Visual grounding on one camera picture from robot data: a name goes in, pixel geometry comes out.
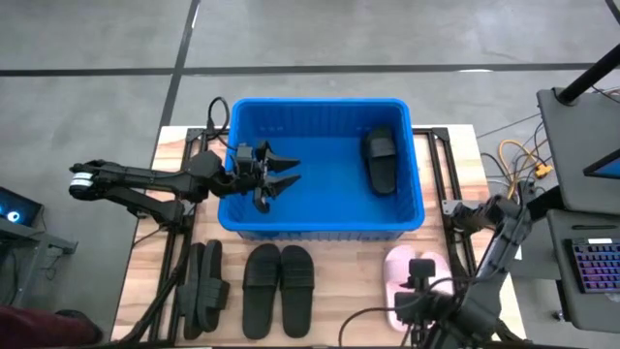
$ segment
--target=monitor stand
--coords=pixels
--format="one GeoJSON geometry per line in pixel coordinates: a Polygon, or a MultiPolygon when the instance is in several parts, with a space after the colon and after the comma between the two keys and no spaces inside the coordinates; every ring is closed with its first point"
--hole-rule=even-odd
{"type": "Polygon", "coordinates": [[[583,93],[566,106],[555,97],[560,91],[541,90],[537,97],[564,206],[620,215],[620,180],[583,174],[620,148],[620,105],[602,94],[583,93]]]}

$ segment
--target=black slipper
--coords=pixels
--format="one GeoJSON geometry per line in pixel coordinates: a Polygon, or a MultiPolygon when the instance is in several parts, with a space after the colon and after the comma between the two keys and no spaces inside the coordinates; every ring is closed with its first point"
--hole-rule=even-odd
{"type": "Polygon", "coordinates": [[[396,146],[389,127],[379,127],[362,141],[361,154],[366,162],[370,186],[379,195],[396,190],[396,146]]]}
{"type": "Polygon", "coordinates": [[[231,284],[222,280],[222,242],[210,240],[204,248],[201,281],[196,312],[198,322],[206,333],[217,329],[220,310],[226,307],[231,284]]]}
{"type": "Polygon", "coordinates": [[[243,334],[265,338],[271,329],[273,300],[280,278],[280,250],[268,243],[257,247],[243,274],[243,334]]]}
{"type": "Polygon", "coordinates": [[[196,301],[198,298],[203,254],[204,244],[194,243],[190,246],[187,281],[184,285],[176,288],[180,310],[185,316],[185,324],[183,325],[183,337],[185,339],[196,339],[202,333],[198,317],[196,316],[196,301]]]}
{"type": "Polygon", "coordinates": [[[282,250],[282,324],[292,338],[301,338],[310,331],[314,264],[312,257],[299,246],[282,250]]]}

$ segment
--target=black metal frame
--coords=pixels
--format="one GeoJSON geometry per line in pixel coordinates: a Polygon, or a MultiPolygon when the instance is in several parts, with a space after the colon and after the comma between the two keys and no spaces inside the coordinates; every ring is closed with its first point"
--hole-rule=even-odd
{"type": "MultiPolygon", "coordinates": [[[[429,149],[430,149],[430,157],[433,166],[433,174],[435,178],[435,186],[437,189],[437,200],[439,202],[439,206],[442,212],[442,222],[444,225],[444,234],[446,237],[446,245],[449,251],[449,265],[452,273],[455,275],[462,275],[463,273],[467,273],[468,275],[473,275],[476,272],[476,260],[474,256],[474,248],[472,246],[472,242],[469,237],[461,237],[461,241],[463,243],[463,249],[466,258],[466,270],[463,268],[460,259],[458,258],[456,252],[456,244],[460,243],[455,240],[454,230],[452,229],[450,222],[446,219],[443,214],[443,201],[448,199],[446,194],[446,186],[444,184],[444,177],[441,168],[441,162],[439,159],[439,151],[437,149],[436,141],[439,140],[442,142],[444,146],[444,151],[446,155],[446,163],[448,166],[449,172],[449,181],[452,187],[452,196],[454,200],[462,200],[462,195],[458,182],[458,175],[456,173],[456,166],[454,163],[454,155],[452,153],[452,148],[450,144],[450,134],[448,128],[425,128],[425,129],[412,129],[414,135],[424,135],[428,139],[429,149]]],[[[185,148],[183,151],[183,159],[181,163],[181,168],[185,168],[187,161],[191,157],[192,147],[194,142],[198,139],[198,137],[202,134],[202,128],[194,128],[188,129],[187,135],[185,137],[185,148]]],[[[206,149],[207,144],[204,140],[205,138],[201,138],[201,149],[206,149]]],[[[160,279],[158,283],[158,293],[161,292],[162,287],[166,280],[169,277],[172,263],[172,254],[174,251],[174,245],[176,241],[177,232],[170,232],[168,234],[168,238],[166,240],[166,247],[164,250],[164,260],[162,262],[162,268],[160,273],[160,279]]],[[[191,243],[192,233],[186,234],[183,243],[191,243]]],[[[181,274],[179,281],[176,286],[181,285],[184,282],[185,274],[184,272],[181,274]]],[[[157,312],[155,321],[150,328],[150,333],[148,335],[148,341],[155,344],[161,343],[162,340],[159,338],[160,335],[160,325],[162,318],[162,310],[160,309],[157,312]]],[[[173,304],[170,315],[170,325],[168,328],[168,333],[166,335],[165,343],[168,346],[174,346],[176,335],[178,334],[178,324],[180,319],[180,312],[177,306],[176,294],[173,296],[173,304]]]]}
{"type": "Polygon", "coordinates": [[[446,194],[446,186],[444,185],[444,176],[442,173],[442,166],[439,160],[439,152],[437,150],[437,140],[441,141],[444,146],[449,181],[452,189],[452,199],[463,199],[460,184],[458,182],[458,174],[456,172],[454,154],[452,153],[452,145],[450,143],[450,132],[446,127],[434,127],[430,129],[414,129],[414,135],[425,135],[428,139],[428,146],[430,149],[431,162],[433,164],[433,174],[435,177],[435,186],[437,188],[439,207],[442,212],[442,223],[444,226],[444,234],[446,236],[446,248],[448,249],[450,270],[455,276],[474,275],[476,273],[477,266],[472,241],[469,237],[461,236],[461,243],[463,243],[463,251],[465,254],[465,267],[467,268],[464,269],[456,251],[456,244],[458,242],[455,239],[455,231],[451,226],[450,220],[444,215],[443,202],[444,200],[448,200],[448,195],[446,194]]]}
{"type": "MultiPolygon", "coordinates": [[[[200,135],[203,134],[204,129],[202,128],[191,128],[187,130],[187,134],[185,136],[185,147],[183,149],[183,158],[181,159],[181,169],[186,169],[188,161],[192,156],[192,150],[196,141],[199,140],[200,135]]],[[[206,149],[206,137],[200,138],[200,150],[206,149]]],[[[194,209],[191,214],[191,220],[196,218],[196,210],[194,209]]],[[[174,253],[174,245],[176,243],[176,236],[179,232],[174,230],[170,230],[168,236],[166,238],[166,247],[164,248],[164,260],[162,261],[161,272],[159,275],[159,282],[157,284],[157,293],[159,294],[162,291],[164,283],[170,276],[171,267],[172,267],[172,256],[174,253]]],[[[193,229],[189,230],[187,234],[183,237],[183,245],[184,247],[189,247],[192,242],[193,229]]],[[[185,280],[185,270],[180,274],[178,281],[176,283],[176,287],[183,284],[185,280]]],[[[162,311],[163,307],[157,310],[155,315],[155,320],[153,320],[153,324],[150,327],[150,332],[148,334],[148,340],[151,342],[159,341],[160,334],[160,325],[162,320],[162,311]]],[[[166,342],[168,344],[174,345],[176,341],[176,334],[178,333],[178,323],[180,319],[180,311],[178,309],[177,300],[176,300],[176,292],[172,296],[172,310],[170,313],[170,324],[168,328],[168,333],[166,334],[166,342]]]]}

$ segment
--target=wooden table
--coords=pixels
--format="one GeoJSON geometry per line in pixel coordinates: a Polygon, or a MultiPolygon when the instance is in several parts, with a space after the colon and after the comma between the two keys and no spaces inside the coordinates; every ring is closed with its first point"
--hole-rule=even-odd
{"type": "MultiPolygon", "coordinates": [[[[471,125],[450,125],[452,152],[461,185],[463,200],[485,201],[488,188],[474,128],[471,125]]],[[[158,140],[153,169],[177,171],[180,168],[185,134],[188,127],[164,127],[158,140]]],[[[315,263],[314,303],[310,333],[301,339],[292,339],[282,329],[282,309],[280,295],[276,294],[273,310],[273,323],[269,335],[261,340],[245,338],[241,330],[243,270],[249,253],[260,242],[246,241],[237,233],[228,232],[220,226],[217,219],[219,200],[215,196],[198,206],[197,223],[193,241],[207,242],[217,238],[224,244],[223,279],[231,283],[226,310],[221,312],[220,325],[214,333],[203,333],[198,339],[186,341],[182,336],[182,319],[179,326],[177,345],[187,346],[301,346],[337,345],[338,330],[342,322],[357,310],[370,306],[383,306],[384,285],[382,278],[383,260],[386,253],[395,245],[411,244],[418,253],[425,251],[447,255],[442,220],[432,173],[432,164],[426,137],[415,136],[419,176],[423,192],[426,218],[421,228],[405,233],[398,241],[358,242],[358,241],[276,241],[280,248],[294,243],[307,249],[315,263]]],[[[225,148],[217,141],[209,148],[223,156],[225,148]]],[[[445,167],[444,151],[440,147],[440,157],[444,183],[450,192],[448,171],[445,167]]],[[[169,200],[170,194],[149,193],[159,200],[169,200]]],[[[143,220],[138,225],[136,238],[157,229],[152,220],[143,220]]],[[[472,236],[477,261],[480,261],[491,239],[490,231],[472,236]]],[[[136,323],[153,300],[162,265],[166,233],[141,242],[134,248],[123,287],[120,304],[116,314],[112,339],[126,334],[136,323]]],[[[507,279],[501,293],[502,319],[517,335],[525,332],[516,303],[512,280],[507,279]]],[[[161,333],[168,328],[171,297],[164,311],[161,333]]],[[[383,312],[362,315],[352,321],[344,335],[345,345],[398,345],[402,333],[391,329],[383,312]]]]}

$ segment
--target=keyboard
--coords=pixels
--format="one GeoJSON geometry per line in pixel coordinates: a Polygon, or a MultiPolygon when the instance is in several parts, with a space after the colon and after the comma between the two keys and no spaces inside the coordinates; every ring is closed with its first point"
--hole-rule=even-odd
{"type": "Polygon", "coordinates": [[[581,293],[620,293],[620,238],[566,240],[581,293]]]}

